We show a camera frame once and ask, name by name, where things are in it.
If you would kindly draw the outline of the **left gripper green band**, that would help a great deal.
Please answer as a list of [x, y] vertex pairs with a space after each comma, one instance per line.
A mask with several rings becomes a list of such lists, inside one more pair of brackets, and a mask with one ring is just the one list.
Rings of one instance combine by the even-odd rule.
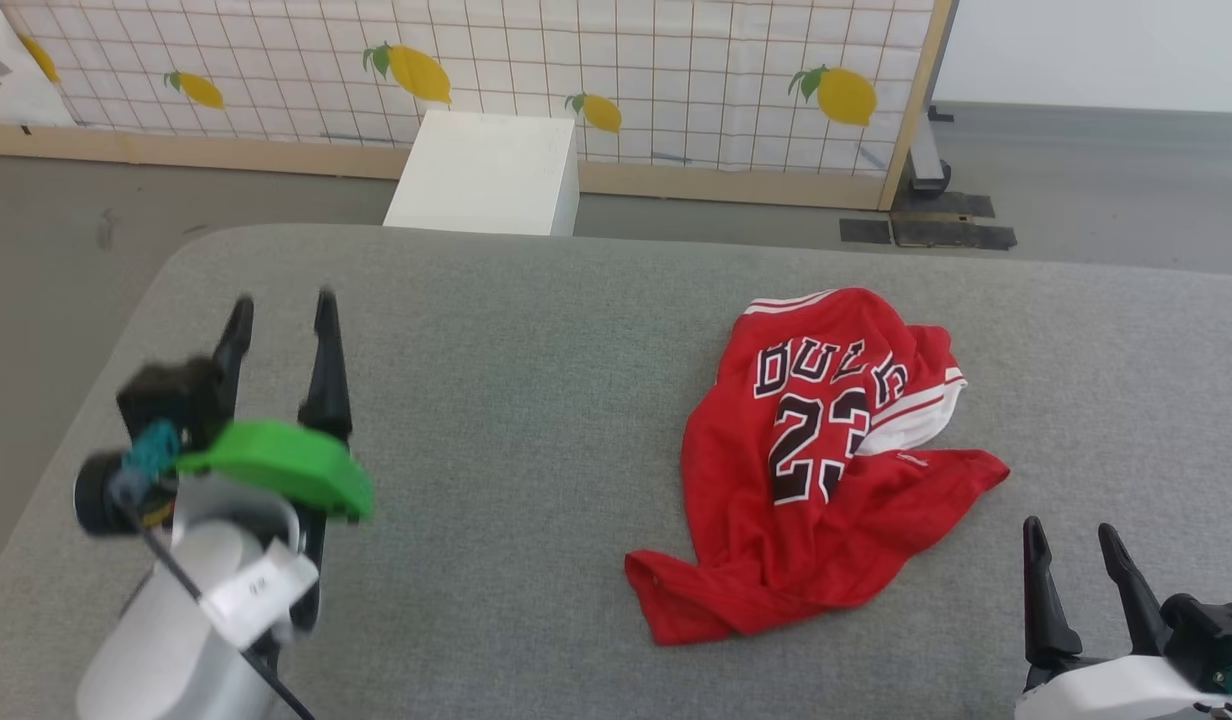
[[[241, 361], [250, 350], [253, 297], [238, 297], [213, 353], [216, 396], [225, 419], [237, 411]], [[299, 407], [299, 424], [232, 420], [205, 451], [184, 454], [177, 471], [214, 471], [225, 480], [269, 489], [288, 501], [301, 523], [301, 554], [323, 570], [325, 526], [356, 523], [375, 512], [375, 485], [347, 438], [354, 430], [338, 300], [320, 290], [315, 301], [315, 360]]]

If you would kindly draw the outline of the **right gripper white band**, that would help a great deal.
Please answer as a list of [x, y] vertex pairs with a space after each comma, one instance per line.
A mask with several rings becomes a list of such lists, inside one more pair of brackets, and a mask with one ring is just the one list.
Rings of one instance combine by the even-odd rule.
[[[1056, 676], [1015, 702], [1018, 719], [1230, 719], [1232, 697], [1200, 690], [1161, 660], [1172, 630], [1127, 547], [1110, 523], [1099, 525], [1101, 560], [1122, 602], [1132, 656]], [[1023, 523], [1024, 634], [1027, 665], [1067, 669], [1082, 653], [1051, 575], [1042, 523]]]

